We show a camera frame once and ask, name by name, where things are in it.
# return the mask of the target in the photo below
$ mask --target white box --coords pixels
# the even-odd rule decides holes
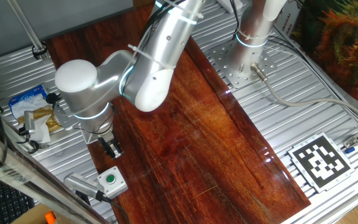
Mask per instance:
[[[282,35],[291,35],[301,8],[302,3],[299,1],[287,0],[275,23],[275,27]]]

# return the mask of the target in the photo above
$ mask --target gray wall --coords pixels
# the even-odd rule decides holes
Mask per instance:
[[[87,22],[129,9],[132,0],[17,0],[35,32],[44,39]],[[6,0],[0,0],[0,55],[31,41]]]

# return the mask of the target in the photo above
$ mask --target robotic arm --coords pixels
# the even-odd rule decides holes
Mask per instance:
[[[121,155],[112,136],[110,101],[123,96],[149,112],[167,97],[173,71],[198,18],[203,0],[156,1],[144,35],[132,54],[120,50],[100,66],[72,60],[56,72],[55,84],[81,128],[96,134],[102,145]]]
[[[237,41],[227,52],[228,67],[251,73],[261,60],[264,43],[286,0],[253,0],[243,13]],[[55,84],[85,131],[96,134],[112,158],[122,152],[112,135],[110,101],[123,96],[137,109],[149,112],[167,97],[173,71],[205,0],[158,0],[138,47],[111,54],[99,67],[72,60],[56,72]]]

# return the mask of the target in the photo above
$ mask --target orange object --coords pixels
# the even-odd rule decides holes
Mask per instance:
[[[54,224],[56,221],[55,215],[53,212],[47,212],[45,214],[45,218],[47,219],[48,224]]]

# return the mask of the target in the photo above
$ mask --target blue package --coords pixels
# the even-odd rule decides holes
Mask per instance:
[[[20,95],[14,96],[11,100],[9,100],[8,103],[9,108],[12,111],[12,106],[15,105],[16,103],[31,98],[33,96],[37,96],[38,94],[42,94],[44,98],[47,97],[47,93],[45,92],[44,87],[42,85],[36,86],[31,90],[25,91]]]

